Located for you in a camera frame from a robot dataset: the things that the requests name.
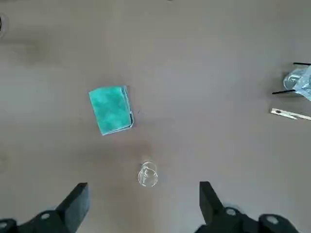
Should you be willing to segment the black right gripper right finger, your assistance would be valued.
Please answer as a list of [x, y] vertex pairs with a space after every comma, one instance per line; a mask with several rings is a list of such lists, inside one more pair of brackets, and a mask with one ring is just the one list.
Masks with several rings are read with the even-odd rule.
[[258, 220], [233, 207], [225, 207], [210, 182], [200, 182], [199, 202], [205, 224], [197, 233], [297, 233], [296, 227], [276, 214], [262, 214]]

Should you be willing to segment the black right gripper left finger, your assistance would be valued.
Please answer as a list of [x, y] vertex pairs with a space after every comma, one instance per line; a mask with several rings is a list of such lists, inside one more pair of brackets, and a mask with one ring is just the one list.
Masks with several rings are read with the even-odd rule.
[[53, 210], [39, 213], [18, 225], [12, 218], [0, 220], [2, 233], [75, 233], [88, 213], [88, 183], [79, 183]]

